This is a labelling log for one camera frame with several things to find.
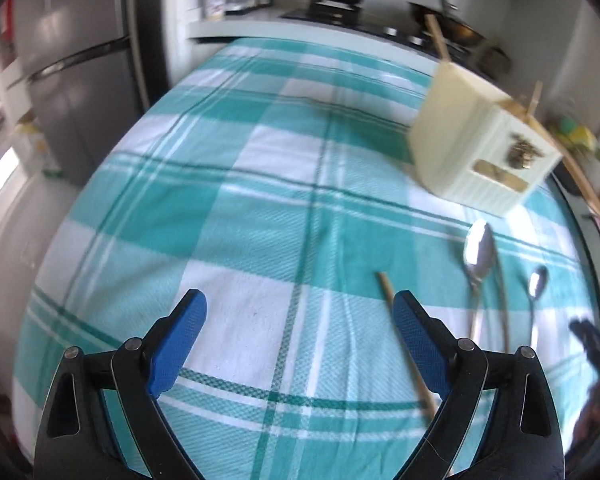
screw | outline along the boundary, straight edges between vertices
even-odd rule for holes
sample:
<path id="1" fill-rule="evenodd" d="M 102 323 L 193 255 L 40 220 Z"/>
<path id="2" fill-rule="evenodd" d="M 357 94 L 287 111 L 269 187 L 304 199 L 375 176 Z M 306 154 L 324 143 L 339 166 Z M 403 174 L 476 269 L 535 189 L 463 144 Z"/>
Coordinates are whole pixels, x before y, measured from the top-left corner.
<path id="1" fill-rule="evenodd" d="M 79 353 L 80 349 L 77 346 L 69 346 L 69 348 L 67 348 L 64 351 L 64 357 L 66 357 L 67 359 L 73 359 L 75 357 L 78 357 Z"/>
<path id="2" fill-rule="evenodd" d="M 127 339 L 125 341 L 125 348 L 127 350 L 138 350 L 142 346 L 142 339 L 139 337 L 132 337 L 131 339 Z"/>
<path id="3" fill-rule="evenodd" d="M 458 339 L 458 348 L 461 350 L 466 350 L 467 352 L 470 352 L 471 350 L 473 350 L 475 348 L 475 343 L 473 341 L 471 341 L 470 339 L 463 337 Z"/>
<path id="4" fill-rule="evenodd" d="M 529 346 L 520 347 L 520 353 L 523 357 L 526 357 L 527 359 L 533 359 L 534 357 L 536 357 L 536 353 Z"/>

checkered fabric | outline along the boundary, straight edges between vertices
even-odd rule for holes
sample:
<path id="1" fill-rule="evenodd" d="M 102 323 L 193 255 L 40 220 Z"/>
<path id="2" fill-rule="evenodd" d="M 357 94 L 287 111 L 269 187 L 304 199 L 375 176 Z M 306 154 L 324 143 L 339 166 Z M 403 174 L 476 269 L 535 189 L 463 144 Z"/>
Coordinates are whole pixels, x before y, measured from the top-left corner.
<path id="1" fill-rule="evenodd" d="M 64 348 L 116 348 L 198 288 L 206 323 L 159 403 L 206 478 L 393 478 L 426 422 L 374 273 L 467 336 L 462 245 L 479 218 L 496 233 L 512 348 L 529 343 L 526 280 L 549 267 L 538 354 L 568 441 L 594 379 L 568 332 L 592 313 L 577 228 L 552 184 L 503 219 L 423 190 L 405 134 L 429 85 L 347 50 L 244 39 L 165 95 L 94 174 L 36 279 L 14 377 L 22 447 L 33 454 Z M 480 346 L 501 351 L 497 297 L 492 272 Z"/>

gold label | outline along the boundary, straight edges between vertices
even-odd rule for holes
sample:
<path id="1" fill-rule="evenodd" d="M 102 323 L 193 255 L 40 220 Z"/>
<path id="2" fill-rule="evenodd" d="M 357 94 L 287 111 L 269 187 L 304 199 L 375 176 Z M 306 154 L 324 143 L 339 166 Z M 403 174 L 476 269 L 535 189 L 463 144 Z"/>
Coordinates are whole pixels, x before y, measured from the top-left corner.
<path id="1" fill-rule="evenodd" d="M 509 148 L 507 163 L 514 170 L 528 170 L 536 158 L 544 157 L 544 153 L 521 135 L 513 134 L 511 137 L 516 142 Z"/>
<path id="2" fill-rule="evenodd" d="M 509 189 L 517 193 L 524 193 L 526 188 L 529 187 L 528 182 L 525 182 L 520 177 L 515 176 L 513 173 L 509 173 L 507 170 L 497 167 L 495 164 L 491 164 L 486 160 L 477 160 L 474 164 L 475 173 L 481 174 L 491 180 L 495 180 L 497 183 L 507 186 Z"/>

blue gripper pad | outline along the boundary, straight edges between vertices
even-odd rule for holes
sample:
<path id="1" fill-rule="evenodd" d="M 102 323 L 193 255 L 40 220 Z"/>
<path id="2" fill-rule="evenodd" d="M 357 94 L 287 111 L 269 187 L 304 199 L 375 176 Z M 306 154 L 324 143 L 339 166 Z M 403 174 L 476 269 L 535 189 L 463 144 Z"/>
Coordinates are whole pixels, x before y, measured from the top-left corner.
<path id="1" fill-rule="evenodd" d="M 169 390 L 175 383 L 205 319 L 206 298 L 197 290 L 151 359 L 147 389 L 154 399 Z"/>
<path id="2" fill-rule="evenodd" d="M 421 322 L 422 314 L 419 319 L 414 313 L 414 308 L 424 312 L 410 292 L 402 291 L 396 294 L 393 307 L 394 323 L 427 388 L 439 394 L 444 400 L 451 390 L 447 380 L 448 360 L 425 330 Z M 426 322 L 433 321 L 425 312 L 424 316 Z"/>

metal spoon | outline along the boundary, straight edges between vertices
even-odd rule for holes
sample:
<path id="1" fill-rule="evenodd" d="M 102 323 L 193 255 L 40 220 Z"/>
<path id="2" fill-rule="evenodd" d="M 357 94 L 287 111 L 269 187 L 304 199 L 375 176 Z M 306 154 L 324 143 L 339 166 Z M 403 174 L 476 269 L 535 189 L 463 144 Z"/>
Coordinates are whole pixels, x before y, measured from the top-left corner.
<path id="1" fill-rule="evenodd" d="M 546 284 L 549 282 L 549 270 L 542 265 L 536 267 L 536 270 L 529 277 L 529 286 L 526 294 L 529 296 L 529 305 L 531 307 L 531 348 L 534 350 L 538 346 L 538 326 L 536 325 L 536 301 L 540 299 Z"/>
<path id="2" fill-rule="evenodd" d="M 478 344 L 482 330 L 482 309 L 480 306 L 480 286 L 496 261 L 496 245 L 493 230 L 484 220 L 478 220 L 471 226 L 464 241 L 462 253 L 464 268 L 473 293 L 475 305 L 474 319 L 471 323 L 471 340 Z"/>

